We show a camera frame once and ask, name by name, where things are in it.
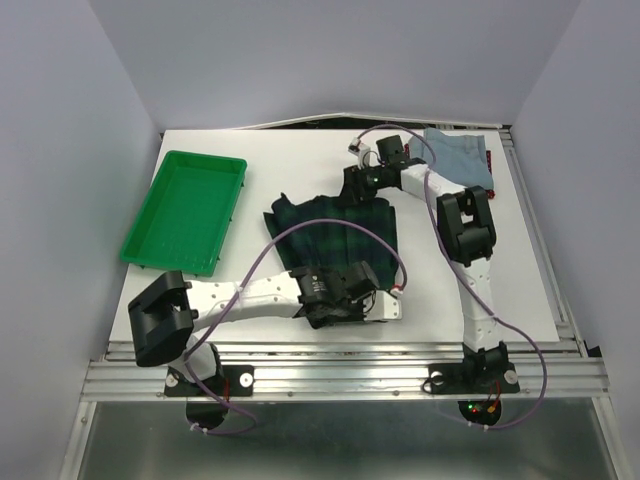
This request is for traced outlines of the green navy plaid skirt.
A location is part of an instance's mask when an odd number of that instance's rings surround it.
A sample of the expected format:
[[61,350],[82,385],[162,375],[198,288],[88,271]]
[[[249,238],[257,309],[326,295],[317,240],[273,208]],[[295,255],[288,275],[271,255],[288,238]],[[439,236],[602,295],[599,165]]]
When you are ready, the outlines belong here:
[[[272,237],[299,223],[320,218],[354,223],[380,237],[393,250],[398,249],[396,212],[383,198],[344,206],[336,197],[317,196],[294,204],[282,195],[264,214],[266,228]],[[396,283],[399,263],[391,252],[367,234],[340,223],[304,227],[280,240],[276,249],[287,270],[321,266],[342,271],[353,263],[365,261],[381,288],[389,289]]]

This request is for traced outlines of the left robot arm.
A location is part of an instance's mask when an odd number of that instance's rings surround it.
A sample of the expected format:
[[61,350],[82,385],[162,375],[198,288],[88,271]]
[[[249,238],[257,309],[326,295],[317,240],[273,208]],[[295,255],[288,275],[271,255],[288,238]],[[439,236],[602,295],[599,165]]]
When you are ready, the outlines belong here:
[[179,271],[161,274],[128,304],[136,365],[167,365],[199,393],[215,392],[222,382],[217,350],[198,331],[223,323],[277,317],[362,320],[365,299],[379,282],[365,262],[339,271],[297,267],[242,282],[187,281]]

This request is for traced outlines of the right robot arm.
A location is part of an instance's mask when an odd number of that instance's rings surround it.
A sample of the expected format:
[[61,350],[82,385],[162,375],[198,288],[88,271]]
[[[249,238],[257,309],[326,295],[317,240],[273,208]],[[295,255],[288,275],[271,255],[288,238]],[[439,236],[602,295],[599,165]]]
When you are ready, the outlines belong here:
[[398,135],[377,142],[378,163],[361,136],[348,151],[357,164],[343,171],[339,199],[357,205],[379,190],[397,188],[422,201],[432,216],[436,239],[459,289],[463,315],[463,358],[428,367],[423,390],[435,395],[517,393],[518,375],[509,360],[490,286],[490,260],[497,241],[488,195],[482,187],[463,186],[436,171],[438,157],[424,137],[429,162],[408,156]]

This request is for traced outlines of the light blue denim skirt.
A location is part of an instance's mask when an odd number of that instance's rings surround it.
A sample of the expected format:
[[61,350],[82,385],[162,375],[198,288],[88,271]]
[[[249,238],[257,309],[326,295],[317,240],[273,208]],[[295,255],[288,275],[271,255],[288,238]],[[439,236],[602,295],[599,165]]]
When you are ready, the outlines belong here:
[[424,160],[435,173],[453,183],[464,187],[480,186],[485,190],[494,189],[483,136],[453,136],[427,128],[423,138],[431,146],[436,160],[433,160],[424,143],[415,137],[408,142],[411,158]]

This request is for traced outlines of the red polka dot skirt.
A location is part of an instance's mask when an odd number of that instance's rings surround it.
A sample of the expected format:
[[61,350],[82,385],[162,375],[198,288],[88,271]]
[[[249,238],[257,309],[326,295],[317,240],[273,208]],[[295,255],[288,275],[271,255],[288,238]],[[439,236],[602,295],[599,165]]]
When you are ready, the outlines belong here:
[[436,152],[436,173],[464,187],[481,186],[490,200],[495,197],[491,151],[482,138],[476,146],[434,143],[432,148]]

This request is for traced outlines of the green plastic tray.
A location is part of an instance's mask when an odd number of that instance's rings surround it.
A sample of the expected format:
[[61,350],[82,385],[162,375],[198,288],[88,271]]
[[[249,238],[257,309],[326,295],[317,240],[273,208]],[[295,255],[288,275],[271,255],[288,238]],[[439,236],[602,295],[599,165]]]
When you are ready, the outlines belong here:
[[212,276],[246,170],[240,158],[167,152],[123,243],[121,260]]

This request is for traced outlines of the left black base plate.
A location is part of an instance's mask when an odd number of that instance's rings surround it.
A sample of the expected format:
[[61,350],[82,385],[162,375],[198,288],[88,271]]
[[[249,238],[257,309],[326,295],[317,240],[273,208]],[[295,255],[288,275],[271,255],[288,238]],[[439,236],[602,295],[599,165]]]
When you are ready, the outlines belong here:
[[[202,383],[214,394],[224,398],[251,397],[254,386],[254,367],[251,365],[226,365],[222,367],[222,374],[202,380]],[[204,397],[207,395],[202,388],[189,382],[178,370],[171,367],[165,378],[164,395],[172,398]]]

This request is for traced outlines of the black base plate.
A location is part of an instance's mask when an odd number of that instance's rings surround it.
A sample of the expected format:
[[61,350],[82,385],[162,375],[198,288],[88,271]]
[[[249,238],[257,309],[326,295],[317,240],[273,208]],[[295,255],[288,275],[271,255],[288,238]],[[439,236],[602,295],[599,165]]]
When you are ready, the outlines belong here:
[[[202,380],[202,383],[214,394],[224,398],[251,397],[254,386],[254,367],[251,365],[226,365],[222,367],[222,374]],[[189,382],[178,370],[171,367],[165,378],[164,395],[172,398],[204,397],[207,395],[202,388]]]
[[520,384],[515,367],[483,367],[467,369],[462,363],[435,363],[427,366],[428,374],[421,385],[424,393],[432,395],[515,394]]

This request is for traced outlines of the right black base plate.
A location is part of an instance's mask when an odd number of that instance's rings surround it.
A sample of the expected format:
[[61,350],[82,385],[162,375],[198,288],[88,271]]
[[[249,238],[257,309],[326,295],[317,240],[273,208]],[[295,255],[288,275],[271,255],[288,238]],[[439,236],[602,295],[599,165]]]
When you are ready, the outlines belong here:
[[467,369],[462,363],[435,363],[427,366],[428,374],[421,385],[424,393],[432,395],[515,394],[520,384],[515,367],[483,367]]

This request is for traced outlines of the aluminium rail frame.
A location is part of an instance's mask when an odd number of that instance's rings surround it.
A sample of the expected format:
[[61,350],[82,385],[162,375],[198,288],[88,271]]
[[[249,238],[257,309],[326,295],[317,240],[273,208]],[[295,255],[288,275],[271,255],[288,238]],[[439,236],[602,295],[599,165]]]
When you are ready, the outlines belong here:
[[247,405],[260,426],[243,437],[205,442],[188,432],[180,400],[163,393],[163,371],[133,361],[122,316],[105,354],[87,370],[61,475],[65,479],[204,479],[210,466],[233,477],[271,478],[269,447],[290,478],[325,475],[314,449],[356,458],[343,478],[632,479],[611,400],[605,363],[592,357],[556,279],[508,127],[472,125],[493,154],[499,251],[493,295],[514,326],[509,350],[521,390],[505,398],[516,425],[496,434],[460,424],[453,399],[421,391],[432,363],[461,354],[452,312],[456,290],[445,281],[432,300],[419,290],[441,263],[410,276],[405,319],[371,340],[354,330],[281,329],[281,339],[247,341],[227,333],[223,359],[249,364],[257,377]]

